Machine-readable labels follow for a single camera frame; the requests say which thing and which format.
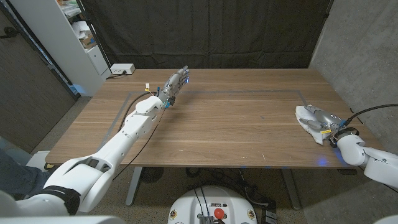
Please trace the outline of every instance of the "table top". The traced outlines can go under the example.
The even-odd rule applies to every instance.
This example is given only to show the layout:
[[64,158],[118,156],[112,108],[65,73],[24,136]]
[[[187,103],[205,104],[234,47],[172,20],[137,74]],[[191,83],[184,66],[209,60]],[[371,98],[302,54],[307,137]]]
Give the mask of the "table top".
[[[95,153],[116,134],[128,104],[144,92],[145,83],[155,91],[175,71],[136,70],[133,75],[107,80],[50,151],[46,162],[60,164]],[[338,149],[331,148],[327,141],[323,146],[315,143],[297,122],[295,107],[306,103],[341,118],[352,115],[316,70],[192,69],[190,83],[164,111],[154,135],[132,165],[348,167]],[[357,119],[351,126],[359,130],[367,146],[382,149]],[[131,161],[149,135],[133,145],[122,164]]]

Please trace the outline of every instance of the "red button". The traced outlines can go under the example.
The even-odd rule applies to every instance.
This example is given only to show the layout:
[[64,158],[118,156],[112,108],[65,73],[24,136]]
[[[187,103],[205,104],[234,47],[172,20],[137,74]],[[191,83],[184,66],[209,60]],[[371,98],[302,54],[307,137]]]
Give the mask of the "red button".
[[223,219],[224,217],[224,210],[220,209],[220,208],[216,208],[216,210],[214,210],[214,216],[217,219]]

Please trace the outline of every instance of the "black curtain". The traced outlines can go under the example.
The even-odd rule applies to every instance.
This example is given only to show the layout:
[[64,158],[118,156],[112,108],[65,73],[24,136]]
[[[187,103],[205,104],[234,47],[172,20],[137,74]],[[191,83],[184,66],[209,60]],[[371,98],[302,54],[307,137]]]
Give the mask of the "black curtain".
[[82,0],[111,64],[307,68],[330,0]]

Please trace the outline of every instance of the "white cloth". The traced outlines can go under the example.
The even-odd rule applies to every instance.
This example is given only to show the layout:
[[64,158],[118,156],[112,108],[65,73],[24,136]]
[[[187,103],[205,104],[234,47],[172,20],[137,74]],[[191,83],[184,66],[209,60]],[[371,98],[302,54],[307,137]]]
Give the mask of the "white cloth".
[[317,119],[315,118],[315,115],[305,109],[304,106],[296,106],[295,114],[297,121],[301,125],[301,127],[303,127],[304,130],[312,135],[316,143],[323,145],[323,140],[328,137],[330,133],[322,134],[319,130],[314,130],[300,121],[300,118],[316,121]]

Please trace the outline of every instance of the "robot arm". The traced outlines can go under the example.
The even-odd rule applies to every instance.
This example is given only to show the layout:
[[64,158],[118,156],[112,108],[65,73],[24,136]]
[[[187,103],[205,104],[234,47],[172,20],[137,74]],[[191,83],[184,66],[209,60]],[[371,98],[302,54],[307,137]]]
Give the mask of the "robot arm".
[[365,147],[365,142],[346,128],[339,117],[320,108],[308,105],[305,108],[315,115],[316,121],[300,120],[317,130],[330,129],[346,163],[352,166],[365,166],[364,174],[383,184],[398,188],[398,156]]
[[98,152],[62,164],[48,179],[41,193],[30,199],[11,201],[2,209],[5,216],[57,216],[74,215],[77,211],[89,212],[111,185],[116,169],[132,145],[148,133],[156,114],[174,99],[184,84],[188,83],[185,66],[167,80],[159,97],[151,96],[139,102],[129,114],[123,128]]
[[365,176],[398,188],[398,156],[364,145],[365,142],[354,134],[345,135],[337,140],[337,146],[346,163],[365,166]]

